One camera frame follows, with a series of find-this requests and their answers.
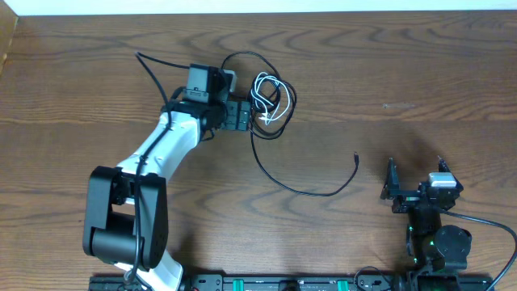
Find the brown wooden surface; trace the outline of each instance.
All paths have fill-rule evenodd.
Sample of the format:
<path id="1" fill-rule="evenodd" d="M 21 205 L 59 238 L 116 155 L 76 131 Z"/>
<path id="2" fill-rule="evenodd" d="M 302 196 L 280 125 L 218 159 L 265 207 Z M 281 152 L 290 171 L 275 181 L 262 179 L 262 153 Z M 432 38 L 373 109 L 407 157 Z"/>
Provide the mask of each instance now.
<path id="1" fill-rule="evenodd" d="M 299 92 L 278 141 L 257 142 L 271 173 L 331 198 L 281 191 L 258 169 L 249 135 L 218 133 L 168 187 L 169 251 L 187 268 L 227 273 L 353 273 L 410 266 L 407 218 L 379 200 L 388 157 L 415 188 L 445 157 L 465 190 L 454 208 L 517 229 L 517 14 L 335 13 L 27 17 L 0 79 L 0 284 L 85 289 L 116 269 L 82 251 L 89 174 L 115 166 L 162 106 L 132 53 L 220 65 L 266 56 Z M 263 65 L 232 61 L 240 92 Z M 171 92 L 183 70 L 153 65 Z M 473 234 L 470 273 L 496 276 L 510 235 Z M 517 289 L 514 269 L 498 289 Z"/>
<path id="2" fill-rule="evenodd" d="M 2 75 L 3 62 L 7 59 L 7 51 L 15 33 L 16 19 L 18 16 L 10 7 L 0 0 L 0 75 Z"/>

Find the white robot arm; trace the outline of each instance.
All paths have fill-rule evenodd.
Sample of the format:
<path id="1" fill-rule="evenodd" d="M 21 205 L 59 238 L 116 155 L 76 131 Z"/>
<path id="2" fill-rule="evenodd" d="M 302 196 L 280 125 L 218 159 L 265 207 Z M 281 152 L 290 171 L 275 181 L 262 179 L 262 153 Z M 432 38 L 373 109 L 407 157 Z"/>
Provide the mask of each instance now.
<path id="1" fill-rule="evenodd" d="M 92 172 L 83 235 L 88 255 L 125 271 L 135 268 L 137 279 L 153 290 L 178 289 L 183 268 L 166 250 L 166 185 L 206 131 L 246 130 L 247 115 L 242 113 L 249 110 L 249 103 L 228 101 L 235 81 L 233 71 L 191 65 L 187 86 L 178 91 L 178 95 L 183 93 L 182 100 L 171 98 L 157 127 L 137 151 L 115 168 L 97 167 Z M 116 213 L 112 208 L 135 204 L 135 195 L 138 228 L 137 215 Z"/>

